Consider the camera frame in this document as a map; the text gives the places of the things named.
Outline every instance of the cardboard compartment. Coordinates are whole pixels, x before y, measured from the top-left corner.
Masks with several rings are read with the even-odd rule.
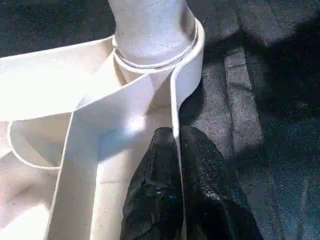
[[[71,113],[18,120],[9,125],[15,156],[30,167],[58,173]]]
[[[153,77],[73,113],[47,239],[119,239],[129,181],[155,129],[172,127],[170,71]]]
[[[20,162],[12,152],[0,158],[0,239],[43,240],[57,177]]]

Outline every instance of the white container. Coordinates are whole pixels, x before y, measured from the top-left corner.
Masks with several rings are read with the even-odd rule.
[[[36,166],[42,170],[58,170],[46,239],[119,239],[129,181],[147,151],[155,129],[173,128],[179,146],[178,111],[201,79],[205,34],[201,24],[195,22],[197,36],[193,48],[176,64],[163,69],[139,72],[128,70],[126,64],[119,66],[120,61],[115,61],[115,55],[109,51],[110,38],[57,50],[60,51],[57,55],[62,56],[72,48],[97,51],[101,47],[104,52],[100,53],[99,60],[90,63],[90,87],[79,93],[82,97],[75,110],[52,108],[50,111],[56,111],[56,114],[49,116],[50,111],[40,106],[30,107],[34,111],[33,119],[31,114],[27,114],[28,117],[21,115],[20,121],[11,124],[9,139],[14,152],[32,166],[38,163],[33,157],[29,158],[29,151],[14,143],[15,139],[21,136],[27,139],[27,144],[48,163],[49,158],[43,157],[46,155],[41,151],[50,149],[51,145],[43,139],[48,135],[56,139],[57,129],[51,128],[47,132],[48,126],[57,117],[64,118],[60,122],[63,127],[58,138],[61,140],[65,134],[65,142],[54,155],[61,155],[60,168],[43,163]],[[126,70],[124,77],[120,67]],[[42,122],[43,127],[34,124],[36,121]],[[34,135],[40,142],[28,140]]]

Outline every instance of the curved cardboard strip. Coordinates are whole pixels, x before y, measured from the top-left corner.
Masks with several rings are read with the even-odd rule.
[[[201,80],[204,58],[205,30],[196,20],[198,26],[198,39],[194,49],[174,69],[170,78],[171,114],[173,135],[179,141],[179,109],[181,104],[189,97]]]
[[[0,58],[0,120],[74,111],[112,51],[111,36]]]
[[[8,127],[8,143],[24,164],[57,174],[71,113],[17,120]]]

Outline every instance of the white cylinder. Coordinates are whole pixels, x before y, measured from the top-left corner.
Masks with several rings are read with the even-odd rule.
[[[195,18],[185,0],[109,0],[118,54],[134,67],[162,67],[195,42]]]

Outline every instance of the dark fabric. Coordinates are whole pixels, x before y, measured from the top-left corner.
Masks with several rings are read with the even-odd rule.
[[[171,128],[158,128],[134,173],[123,207],[121,240],[178,240],[183,197]]]
[[[235,172],[195,127],[180,130],[188,239],[262,240]]]
[[[194,5],[206,30],[204,65],[180,124],[234,162],[265,240],[319,239],[319,1]]]

